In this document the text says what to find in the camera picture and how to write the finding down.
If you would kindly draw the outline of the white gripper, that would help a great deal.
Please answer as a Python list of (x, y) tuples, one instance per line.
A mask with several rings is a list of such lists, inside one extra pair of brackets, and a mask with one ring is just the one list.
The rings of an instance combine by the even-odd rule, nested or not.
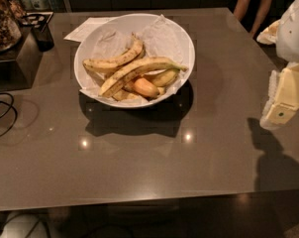
[(259, 121), (263, 129), (275, 130), (286, 125), (299, 110), (299, 0), (294, 0), (281, 18), (265, 28), (256, 40), (275, 45), (276, 54), (289, 61), (282, 71), (271, 72), (268, 100)]

